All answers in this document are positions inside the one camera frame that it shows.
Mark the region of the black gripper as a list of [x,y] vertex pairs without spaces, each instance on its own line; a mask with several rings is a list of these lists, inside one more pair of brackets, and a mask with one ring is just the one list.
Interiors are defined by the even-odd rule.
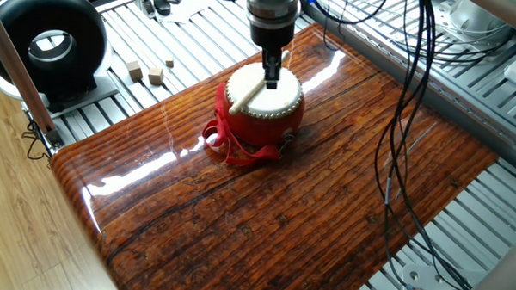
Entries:
[[[287,46],[294,35],[294,26],[267,29],[250,25],[250,38],[262,50],[262,67],[267,89],[276,89],[280,80],[282,47]],[[273,55],[270,50],[276,49]]]

